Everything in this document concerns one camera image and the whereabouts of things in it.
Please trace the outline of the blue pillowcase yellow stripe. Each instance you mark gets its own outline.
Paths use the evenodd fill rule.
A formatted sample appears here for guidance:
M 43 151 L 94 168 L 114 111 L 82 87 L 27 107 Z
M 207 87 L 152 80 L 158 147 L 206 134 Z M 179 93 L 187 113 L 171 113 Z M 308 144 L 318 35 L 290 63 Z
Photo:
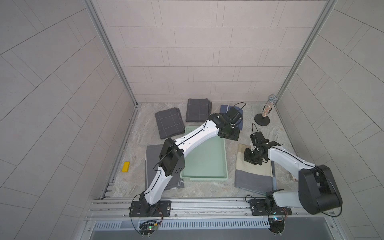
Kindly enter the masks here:
M 226 113 L 228 112 L 233 106 L 230 106 L 230 105 L 221 105 L 220 106 L 220 113 Z M 243 116 L 243 110 L 240 109 L 240 107 L 237 107 L 237 106 L 234 106 L 234 108 L 237 110 L 237 112 L 239 112 L 239 114 L 241 116 Z M 243 129 L 243 119 L 242 118 L 238 118 L 237 122 L 237 127 L 242 130 Z

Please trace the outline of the beige and grey pillowcase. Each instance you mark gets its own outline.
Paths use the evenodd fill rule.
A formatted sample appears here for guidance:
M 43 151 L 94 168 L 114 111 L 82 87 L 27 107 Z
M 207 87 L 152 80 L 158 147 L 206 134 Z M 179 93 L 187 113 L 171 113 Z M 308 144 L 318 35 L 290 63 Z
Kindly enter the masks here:
M 274 177 L 271 162 L 253 165 L 244 160 L 249 146 L 239 144 L 236 158 L 235 187 L 263 194 L 274 189 Z

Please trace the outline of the light green plastic basket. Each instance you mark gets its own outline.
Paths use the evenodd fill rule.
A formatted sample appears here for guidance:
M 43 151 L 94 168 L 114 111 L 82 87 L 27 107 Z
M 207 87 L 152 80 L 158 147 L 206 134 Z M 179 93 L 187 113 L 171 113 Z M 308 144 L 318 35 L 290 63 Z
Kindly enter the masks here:
M 228 179 L 225 141 L 218 132 L 216 125 L 208 122 L 200 127 L 186 127 L 185 135 L 176 139 L 176 145 L 185 156 L 185 167 L 181 172 L 184 181 Z

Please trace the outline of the plain grey pillowcase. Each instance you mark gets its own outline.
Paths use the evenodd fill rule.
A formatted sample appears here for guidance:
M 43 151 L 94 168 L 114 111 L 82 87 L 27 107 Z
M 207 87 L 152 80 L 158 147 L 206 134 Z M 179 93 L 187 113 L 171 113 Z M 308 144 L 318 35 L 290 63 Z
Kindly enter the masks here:
M 160 153 L 163 145 L 149 145 L 146 149 L 146 182 L 145 189 L 147 189 L 152 183 L 156 170 L 158 169 L 157 162 L 160 160 Z M 181 189 L 184 188 L 184 181 L 180 177 L 180 174 L 173 176 L 173 178 L 169 181 L 167 186 L 165 187 L 165 191 L 173 190 L 173 189 Z

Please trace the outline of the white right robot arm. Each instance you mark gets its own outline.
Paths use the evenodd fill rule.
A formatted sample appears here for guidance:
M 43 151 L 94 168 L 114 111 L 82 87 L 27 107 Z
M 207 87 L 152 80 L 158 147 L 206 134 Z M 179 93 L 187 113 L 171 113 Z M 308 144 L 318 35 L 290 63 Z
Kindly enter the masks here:
M 276 162 L 299 181 L 297 191 L 270 191 L 264 201 L 251 204 L 252 207 L 262 207 L 270 215 L 278 210 L 285 213 L 288 207 L 303 208 L 311 215 L 342 208 L 343 200 L 329 167 L 317 166 L 291 154 L 279 143 L 266 139 L 261 132 L 251 134 L 250 138 L 254 149 L 245 150 L 246 162 L 256 165 Z

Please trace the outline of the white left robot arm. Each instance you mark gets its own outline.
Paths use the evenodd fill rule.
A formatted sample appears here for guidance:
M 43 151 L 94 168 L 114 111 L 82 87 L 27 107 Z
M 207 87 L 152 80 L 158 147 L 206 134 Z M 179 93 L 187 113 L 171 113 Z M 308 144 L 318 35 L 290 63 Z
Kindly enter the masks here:
M 196 147 L 210 138 L 219 136 L 223 139 L 237 141 L 240 135 L 238 125 L 243 115 L 235 107 L 225 113 L 214 113 L 191 133 L 173 140 L 165 140 L 160 152 L 156 175 L 149 187 L 140 193 L 140 215 L 149 217 L 155 213 L 160 204 L 161 196 L 169 181 L 185 167 L 185 157 Z

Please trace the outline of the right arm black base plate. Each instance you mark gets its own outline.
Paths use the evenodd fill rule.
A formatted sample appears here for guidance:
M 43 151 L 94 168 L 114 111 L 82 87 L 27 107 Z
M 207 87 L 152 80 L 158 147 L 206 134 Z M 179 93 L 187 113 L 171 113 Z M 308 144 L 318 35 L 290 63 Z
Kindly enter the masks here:
M 271 204 L 269 201 L 261 199 L 248 200 L 251 207 L 252 216 L 290 216 L 292 210 L 288 207 L 278 207 L 276 204 Z

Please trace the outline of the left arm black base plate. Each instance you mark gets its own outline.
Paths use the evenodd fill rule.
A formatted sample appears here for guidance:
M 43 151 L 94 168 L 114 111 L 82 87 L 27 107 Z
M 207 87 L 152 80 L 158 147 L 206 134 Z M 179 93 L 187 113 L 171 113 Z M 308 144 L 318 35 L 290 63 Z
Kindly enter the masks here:
M 171 204 L 171 201 L 159 201 L 157 204 L 149 206 L 148 204 L 142 204 L 140 201 L 133 201 L 130 206 L 129 217 L 169 217 Z

